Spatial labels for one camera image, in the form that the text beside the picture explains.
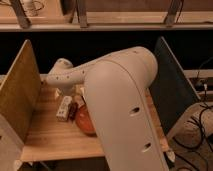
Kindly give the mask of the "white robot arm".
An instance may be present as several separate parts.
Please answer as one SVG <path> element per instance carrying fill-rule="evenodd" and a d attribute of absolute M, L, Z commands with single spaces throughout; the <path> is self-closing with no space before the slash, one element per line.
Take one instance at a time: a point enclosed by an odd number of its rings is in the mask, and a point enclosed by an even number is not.
<path fill-rule="evenodd" d="M 84 97 L 111 171 L 169 171 L 150 116 L 145 92 L 158 64 L 153 53 L 136 46 L 73 67 L 62 58 L 46 77 L 67 93 L 84 85 Z"/>

